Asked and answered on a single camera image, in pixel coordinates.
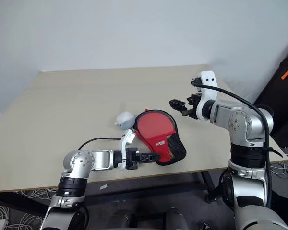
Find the gray floor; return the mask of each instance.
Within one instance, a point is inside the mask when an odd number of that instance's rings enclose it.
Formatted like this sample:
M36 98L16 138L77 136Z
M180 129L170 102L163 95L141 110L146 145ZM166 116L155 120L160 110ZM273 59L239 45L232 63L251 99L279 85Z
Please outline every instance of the gray floor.
M217 183L221 171L211 171L211 176ZM177 184L183 182L191 182L193 177L191 174L169 175L162 177L151 177L136 180L126 180L119 182L107 183L107 188L100 190L100 186L104 183L90 184L87 187L87 194L100 194L113 191L128 190L134 188L153 187L162 184ZM288 198L288 179L281 179L273 175L273 190L279 195ZM90 224L89 230L102 229L107 223L109 217L119 209L129 209L136 215L146 215L152 213L165 212L171 207L176 207L186 217L190 229L196 230L198 223L207 222L214 230L233 230L235 229L233 212L221 201L218 200L212 204L204 201L205 191L185 192L174 195L162 195L152 198L121 200L112 203L101 203L89 206ZM17 223L23 213L11 210L10 223ZM162 228L162 220L140 222L139 227L144 228Z

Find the white stuffed toy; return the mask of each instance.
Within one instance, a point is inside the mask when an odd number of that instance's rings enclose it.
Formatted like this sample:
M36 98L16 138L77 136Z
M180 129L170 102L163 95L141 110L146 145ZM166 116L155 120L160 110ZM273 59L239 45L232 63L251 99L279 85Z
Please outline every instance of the white stuffed toy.
M125 111L119 114L116 117L116 122L115 124L121 129L121 130L127 130L133 127L134 122L136 119L136 115Z

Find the table surface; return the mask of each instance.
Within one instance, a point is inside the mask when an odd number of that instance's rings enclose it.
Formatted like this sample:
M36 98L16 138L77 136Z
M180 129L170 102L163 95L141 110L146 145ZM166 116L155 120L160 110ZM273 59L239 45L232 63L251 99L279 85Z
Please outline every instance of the table surface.
M0 119L0 191L57 186L63 158L85 141L120 138L115 125L123 111L161 109L176 120L186 157L172 165L142 164L138 170L91 172L88 182L220 169L230 158L229 132L211 123L182 117L171 99L186 101L196 88L191 78L207 65L129 69L69 70L40 73ZM230 90L217 76L219 87ZM220 99L233 100L218 94ZM272 138L270 145L284 154ZM148 148L138 139L132 146ZM119 148L98 140L84 149ZM270 154L271 161L286 160Z

